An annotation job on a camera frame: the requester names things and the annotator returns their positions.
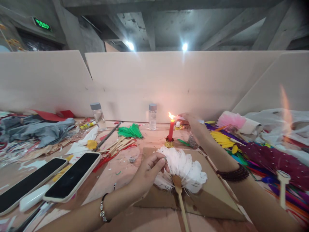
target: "exit sign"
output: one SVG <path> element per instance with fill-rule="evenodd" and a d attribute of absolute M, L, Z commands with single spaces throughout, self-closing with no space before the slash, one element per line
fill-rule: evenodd
<path fill-rule="evenodd" d="M 52 31 L 51 26 L 49 26 L 48 24 L 43 23 L 42 21 L 40 21 L 40 20 L 38 20 L 37 18 L 34 18 L 34 17 L 33 17 L 33 20 L 34 20 L 34 23 L 35 23 L 37 26 L 42 27 L 42 28 L 44 28 L 44 29 L 46 29 L 46 30 L 49 30 L 50 32 Z"/>

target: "concrete ceiling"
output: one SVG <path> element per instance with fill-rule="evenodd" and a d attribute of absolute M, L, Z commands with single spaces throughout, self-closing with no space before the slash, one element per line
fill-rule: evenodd
<path fill-rule="evenodd" d="M 304 5 L 293 0 L 62 0 L 121 51 L 286 50 L 309 46 Z"/>

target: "hand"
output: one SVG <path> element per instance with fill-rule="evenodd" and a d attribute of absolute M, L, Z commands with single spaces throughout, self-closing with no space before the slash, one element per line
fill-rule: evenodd
<path fill-rule="evenodd" d="M 142 161 L 129 185 L 141 197 L 149 191 L 158 173 L 164 173 L 164 170 L 170 172 L 165 156 L 155 152 Z"/>

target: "bracelet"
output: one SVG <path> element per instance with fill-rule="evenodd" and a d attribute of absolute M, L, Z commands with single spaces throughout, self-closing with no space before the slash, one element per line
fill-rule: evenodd
<path fill-rule="evenodd" d="M 110 220 L 107 220 L 107 218 L 105 217 L 105 211 L 103 210 L 104 206 L 103 206 L 103 201 L 104 201 L 104 198 L 105 196 L 107 195 L 108 193 L 105 193 L 104 196 L 102 197 L 102 200 L 101 200 L 101 206 L 100 206 L 100 210 L 101 210 L 101 213 L 100 213 L 100 217 L 103 219 L 104 222 L 110 222 L 112 219 Z"/>
<path fill-rule="evenodd" d="M 240 163 L 238 165 L 239 165 L 239 168 L 235 171 L 231 171 L 231 172 L 216 171 L 216 173 L 219 174 L 224 180 L 231 181 L 231 182 L 240 182 L 246 179 L 250 174 L 243 165 L 241 165 Z"/>

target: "phone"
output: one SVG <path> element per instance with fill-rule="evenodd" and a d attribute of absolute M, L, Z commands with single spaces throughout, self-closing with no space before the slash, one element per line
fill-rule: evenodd
<path fill-rule="evenodd" d="M 67 163 L 65 159 L 54 158 L 2 193 L 0 195 L 0 216 L 12 211 L 24 196 L 42 186 Z"/>
<path fill-rule="evenodd" d="M 83 154 L 45 193 L 43 200 L 66 202 L 79 189 L 101 159 L 100 153 Z"/>

